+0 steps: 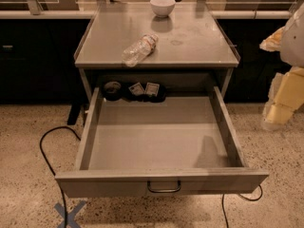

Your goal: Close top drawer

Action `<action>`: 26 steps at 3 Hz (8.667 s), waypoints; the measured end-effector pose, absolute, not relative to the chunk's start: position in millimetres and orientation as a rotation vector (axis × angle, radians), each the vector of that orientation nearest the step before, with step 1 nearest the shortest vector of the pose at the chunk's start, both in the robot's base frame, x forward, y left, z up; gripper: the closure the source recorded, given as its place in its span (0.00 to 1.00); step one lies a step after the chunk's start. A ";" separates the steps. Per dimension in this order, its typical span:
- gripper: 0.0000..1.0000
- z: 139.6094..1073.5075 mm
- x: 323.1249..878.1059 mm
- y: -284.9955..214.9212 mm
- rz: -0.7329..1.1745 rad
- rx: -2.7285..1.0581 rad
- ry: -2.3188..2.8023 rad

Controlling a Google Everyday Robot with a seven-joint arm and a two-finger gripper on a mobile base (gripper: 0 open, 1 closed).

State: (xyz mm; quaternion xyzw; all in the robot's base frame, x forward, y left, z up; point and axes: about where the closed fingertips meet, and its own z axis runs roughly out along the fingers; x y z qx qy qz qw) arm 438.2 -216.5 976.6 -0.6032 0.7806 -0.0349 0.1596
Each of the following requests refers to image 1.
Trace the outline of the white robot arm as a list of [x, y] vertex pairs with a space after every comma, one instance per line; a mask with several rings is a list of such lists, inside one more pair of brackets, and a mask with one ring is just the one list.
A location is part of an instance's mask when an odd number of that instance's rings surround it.
[[262, 113], [262, 127], [277, 130], [304, 105], [304, 4], [259, 47], [278, 51], [281, 61], [291, 66], [287, 73], [275, 75]]

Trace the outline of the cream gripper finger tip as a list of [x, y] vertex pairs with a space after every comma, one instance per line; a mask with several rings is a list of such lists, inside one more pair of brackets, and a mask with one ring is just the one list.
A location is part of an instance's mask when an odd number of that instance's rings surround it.
[[283, 30], [284, 28], [276, 30], [260, 43], [259, 48], [269, 52], [280, 51]]

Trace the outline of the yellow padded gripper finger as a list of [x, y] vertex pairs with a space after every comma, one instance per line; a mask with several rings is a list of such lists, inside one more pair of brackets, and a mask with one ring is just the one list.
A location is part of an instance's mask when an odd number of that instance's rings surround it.
[[285, 74], [277, 73], [268, 97], [261, 125], [265, 130], [278, 130], [304, 105], [304, 68], [293, 66]]

